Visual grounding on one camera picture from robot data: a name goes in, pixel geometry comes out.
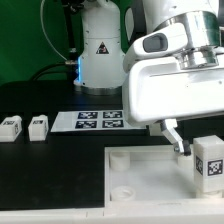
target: small white block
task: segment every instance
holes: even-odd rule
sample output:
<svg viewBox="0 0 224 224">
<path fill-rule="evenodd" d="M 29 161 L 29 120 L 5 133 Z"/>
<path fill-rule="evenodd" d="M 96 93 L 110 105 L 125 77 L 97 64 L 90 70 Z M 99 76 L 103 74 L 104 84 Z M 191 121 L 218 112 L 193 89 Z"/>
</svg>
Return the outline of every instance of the small white block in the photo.
<svg viewBox="0 0 224 224">
<path fill-rule="evenodd" d="M 0 142 L 14 142 L 22 131 L 20 116 L 7 117 L 0 125 Z"/>
<path fill-rule="evenodd" d="M 130 152 L 128 151 L 111 151 L 110 167 L 115 171 L 126 171 L 130 168 Z"/>
<path fill-rule="evenodd" d="M 224 142 L 217 136 L 194 139 L 194 182 L 203 193 L 224 189 Z"/>
<path fill-rule="evenodd" d="M 30 141 L 44 141 L 49 129 L 48 117 L 45 115 L 33 117 L 28 129 Z"/>
</svg>

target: black and white pattern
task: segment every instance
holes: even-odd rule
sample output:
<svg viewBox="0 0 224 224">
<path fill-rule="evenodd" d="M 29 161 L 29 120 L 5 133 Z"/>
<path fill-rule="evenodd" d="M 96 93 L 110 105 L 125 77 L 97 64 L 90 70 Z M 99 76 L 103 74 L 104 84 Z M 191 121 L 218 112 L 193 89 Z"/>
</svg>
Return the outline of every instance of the black and white pattern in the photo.
<svg viewBox="0 0 224 224">
<path fill-rule="evenodd" d="M 6 121 L 3 125 L 13 125 L 15 121 Z"/>
<path fill-rule="evenodd" d="M 208 176 L 220 175 L 223 173 L 223 160 L 208 162 Z"/>
<path fill-rule="evenodd" d="M 97 119 L 98 112 L 79 112 L 78 119 Z"/>
<path fill-rule="evenodd" d="M 43 120 L 34 121 L 33 124 L 43 124 Z"/>
<path fill-rule="evenodd" d="M 203 161 L 196 156 L 196 170 L 203 176 Z"/>
<path fill-rule="evenodd" d="M 106 120 L 103 121 L 103 128 L 123 128 L 123 120 Z"/>
<path fill-rule="evenodd" d="M 122 118 L 122 111 L 103 112 L 103 118 Z"/>
<path fill-rule="evenodd" d="M 75 128 L 76 129 L 92 129 L 96 128 L 97 121 L 77 121 Z"/>
</svg>

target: black cable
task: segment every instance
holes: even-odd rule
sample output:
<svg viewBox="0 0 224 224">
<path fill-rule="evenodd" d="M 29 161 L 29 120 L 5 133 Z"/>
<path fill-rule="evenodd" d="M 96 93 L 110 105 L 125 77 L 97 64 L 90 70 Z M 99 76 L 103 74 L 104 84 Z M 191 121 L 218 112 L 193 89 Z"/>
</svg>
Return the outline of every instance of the black cable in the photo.
<svg viewBox="0 0 224 224">
<path fill-rule="evenodd" d="M 43 72 L 45 72 L 51 68 L 60 67 L 60 66 L 65 66 L 65 62 L 59 62 L 59 63 L 45 66 L 45 67 L 41 68 L 40 70 L 38 70 L 37 72 L 35 72 L 35 74 L 29 80 L 34 81 L 37 78 L 39 78 L 40 74 L 42 74 Z"/>
<path fill-rule="evenodd" d="M 69 48 L 76 49 L 75 38 L 74 38 L 74 33 L 73 33 L 73 28 L 72 28 L 70 2 L 69 2 L 69 0 L 61 0 L 61 3 L 63 6 L 63 9 L 64 9 L 65 24 L 66 24 L 67 34 L 68 34 Z M 78 53 L 77 52 L 70 53 L 69 58 L 70 58 L 70 60 L 77 60 Z"/>
<path fill-rule="evenodd" d="M 60 74 L 60 73 L 65 73 L 67 75 L 69 71 L 50 71 L 50 72 L 42 72 L 38 76 L 35 77 L 32 81 L 37 81 L 40 77 L 48 74 Z"/>
</svg>

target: warning label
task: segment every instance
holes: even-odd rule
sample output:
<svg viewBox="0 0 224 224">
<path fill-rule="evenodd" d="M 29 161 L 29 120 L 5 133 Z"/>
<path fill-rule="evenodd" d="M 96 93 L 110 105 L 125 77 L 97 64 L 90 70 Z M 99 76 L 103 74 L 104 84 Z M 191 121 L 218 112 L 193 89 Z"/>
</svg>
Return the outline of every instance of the warning label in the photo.
<svg viewBox="0 0 224 224">
<path fill-rule="evenodd" d="M 107 50 L 107 48 L 106 48 L 104 42 L 102 42 L 102 43 L 100 44 L 100 47 L 98 48 L 96 54 L 109 54 L 109 52 L 108 52 L 108 50 Z"/>
</svg>

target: white paper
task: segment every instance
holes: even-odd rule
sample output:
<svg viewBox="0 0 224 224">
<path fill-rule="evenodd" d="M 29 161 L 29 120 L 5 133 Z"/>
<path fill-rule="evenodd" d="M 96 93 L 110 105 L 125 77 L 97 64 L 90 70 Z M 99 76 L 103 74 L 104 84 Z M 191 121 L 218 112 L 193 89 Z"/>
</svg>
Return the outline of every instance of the white paper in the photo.
<svg viewBox="0 0 224 224">
<path fill-rule="evenodd" d="M 94 131 L 94 130 L 133 130 L 145 127 L 132 127 L 122 110 L 59 112 L 51 132 Z"/>
</svg>

